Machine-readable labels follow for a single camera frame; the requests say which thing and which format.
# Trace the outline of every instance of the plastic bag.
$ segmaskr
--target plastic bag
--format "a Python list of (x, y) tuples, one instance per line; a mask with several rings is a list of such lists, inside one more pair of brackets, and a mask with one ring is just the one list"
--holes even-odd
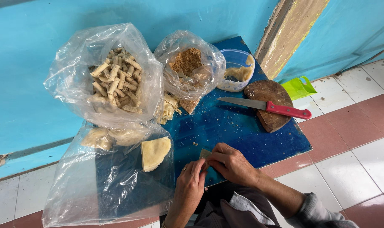
[[(107, 101), (93, 97), (89, 66), (101, 65), (109, 51), (123, 47), (144, 69), (141, 108), (143, 114), (128, 113)], [(126, 128), (132, 122), (149, 121), (164, 97), (162, 64), (150, 51), (141, 32), (132, 24), (116, 24), (76, 32), (55, 56), (47, 79), (47, 91), (76, 115), (103, 127)]]
[[(179, 52), (190, 48), (200, 50), (202, 66), (193, 70), (190, 77), (182, 71), (171, 69)], [(188, 30), (177, 30), (169, 34), (154, 51), (157, 60), (164, 65), (164, 88), (185, 100), (196, 100), (211, 92), (223, 78), (225, 58), (212, 44)]]
[[(139, 135), (129, 139), (134, 131)], [(98, 132), (103, 146), (91, 147), (89, 132)], [(128, 144), (120, 146), (123, 135)], [(154, 171), (143, 172), (140, 142), (165, 136), (172, 143), (169, 153)], [(134, 123), (123, 134), (82, 127), (57, 165), (42, 224), (107, 224), (166, 214), (175, 190), (173, 152), (169, 132), (157, 124)]]

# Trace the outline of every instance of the red tile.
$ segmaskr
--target red tile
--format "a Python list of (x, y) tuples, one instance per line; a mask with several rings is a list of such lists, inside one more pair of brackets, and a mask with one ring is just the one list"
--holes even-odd
[(43, 228), (41, 222), (42, 210), (14, 220), (15, 228)]
[(159, 221), (159, 217), (151, 217), (150, 222), (153, 223), (155, 221)]
[(357, 104), (384, 135), (384, 94)]
[(326, 117), (350, 149), (383, 137), (357, 104), (327, 113)]
[(270, 178), (275, 178), (275, 174), (273, 173), (271, 166), (262, 167), (262, 168), (260, 168), (260, 170), (261, 170), (261, 172), (268, 175)]
[(312, 159), (309, 157), (309, 154), (303, 153), (296, 155), (294, 157), (287, 158), (283, 161), (279, 161), (270, 165), (273, 173), (276, 177), (285, 175), (287, 173), (293, 172), (305, 166), (311, 165)]
[(384, 227), (384, 195), (344, 210), (360, 228)]
[(150, 224), (150, 218), (105, 225), (105, 228), (138, 228)]
[(13, 228), (13, 221), (8, 221), (0, 225), (0, 228)]
[(313, 147), (309, 156), (314, 163), (349, 150), (324, 115), (301, 122), (299, 127)]
[(349, 220), (347, 215), (345, 214), (345, 212), (343, 210), (339, 211), (339, 213), (344, 216), (345, 220)]

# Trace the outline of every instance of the sleeve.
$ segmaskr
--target sleeve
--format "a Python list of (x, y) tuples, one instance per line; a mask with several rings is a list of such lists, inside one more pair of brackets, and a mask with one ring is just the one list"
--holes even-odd
[(307, 196), (301, 209), (292, 217), (285, 219), (295, 228), (301, 227), (331, 227), (331, 228), (358, 228), (350, 220), (338, 212), (327, 210), (314, 193), (305, 193)]

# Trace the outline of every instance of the round wooden board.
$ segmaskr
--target round wooden board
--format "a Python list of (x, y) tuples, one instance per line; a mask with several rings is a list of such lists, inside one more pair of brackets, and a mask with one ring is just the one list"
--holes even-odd
[[(285, 88), (275, 81), (255, 81), (245, 87), (244, 94), (251, 100), (272, 101), (276, 105), (293, 107), (292, 100)], [(264, 110), (257, 110), (256, 114), (267, 132), (278, 130), (291, 119), (291, 117)]]

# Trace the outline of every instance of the green dustpan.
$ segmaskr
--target green dustpan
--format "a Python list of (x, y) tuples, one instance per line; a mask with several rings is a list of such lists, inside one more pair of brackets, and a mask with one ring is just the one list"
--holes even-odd
[[(304, 84), (300, 80), (301, 78), (303, 78), (306, 81), (306, 84)], [(302, 76), (300, 78), (296, 77), (281, 85), (288, 92), (292, 100), (296, 100), (296, 99), (299, 99), (305, 96), (310, 96), (312, 94), (317, 93), (316, 90), (314, 90), (313, 86), (311, 85), (310, 81), (305, 76)]]

